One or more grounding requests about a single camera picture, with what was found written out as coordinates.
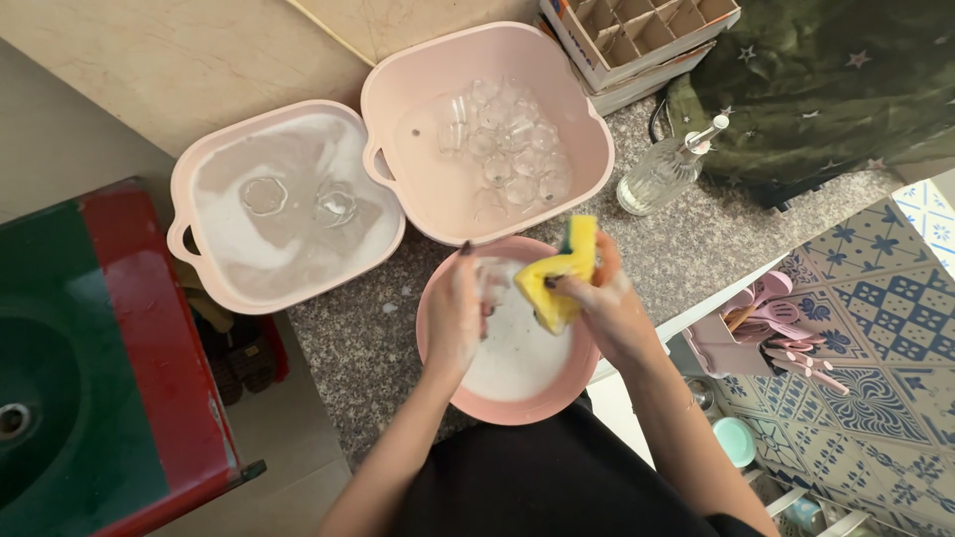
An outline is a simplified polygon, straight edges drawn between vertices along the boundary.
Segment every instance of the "wooden handle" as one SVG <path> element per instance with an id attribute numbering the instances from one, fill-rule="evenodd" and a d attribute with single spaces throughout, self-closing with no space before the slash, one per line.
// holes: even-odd
<path id="1" fill-rule="evenodd" d="M 730 329 L 730 332 L 736 330 L 737 328 L 739 328 L 739 325 L 743 324 L 743 321 L 745 321 L 746 319 L 750 318 L 750 315 L 752 315 L 754 311 L 756 311 L 756 306 L 755 306 L 755 305 L 753 305 L 753 306 L 748 306 L 748 307 L 746 308 L 746 310 L 743 310 L 743 312 L 740 313 L 740 314 L 732 321 L 732 323 L 730 323 L 730 325 L 729 325 L 727 328 Z"/>

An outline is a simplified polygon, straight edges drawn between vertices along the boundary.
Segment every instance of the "soapy water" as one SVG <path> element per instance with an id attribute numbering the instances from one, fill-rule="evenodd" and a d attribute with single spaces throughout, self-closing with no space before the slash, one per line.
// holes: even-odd
<path id="1" fill-rule="evenodd" d="M 570 358 L 573 331 L 554 336 L 534 317 L 534 308 L 510 285 L 526 263 L 481 258 L 488 280 L 480 279 L 482 299 L 494 294 L 494 314 L 487 318 L 487 337 L 461 381 L 473 394 L 496 401 L 520 401 L 543 392 L 561 374 Z"/>
<path id="2" fill-rule="evenodd" d="M 279 300 L 372 263 L 401 214 L 361 162 L 350 118 L 318 113 L 208 155 L 193 178 L 207 255 L 237 294 Z"/>

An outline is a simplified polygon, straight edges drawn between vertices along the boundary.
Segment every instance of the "star print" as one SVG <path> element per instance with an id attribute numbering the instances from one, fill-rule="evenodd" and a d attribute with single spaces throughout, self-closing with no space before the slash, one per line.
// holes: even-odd
<path id="1" fill-rule="evenodd" d="M 746 48 L 746 49 L 740 47 L 739 51 L 741 52 L 741 54 L 739 55 L 737 59 L 741 59 L 747 64 L 750 63 L 750 58 L 756 57 L 756 54 L 753 54 L 753 45 L 750 45 L 749 48 Z"/>
<path id="2" fill-rule="evenodd" d="M 849 54 L 849 63 L 845 64 L 845 66 L 855 65 L 856 69 L 861 69 L 863 63 L 871 60 L 872 58 L 865 57 L 865 51 L 862 51 L 858 54 Z"/>

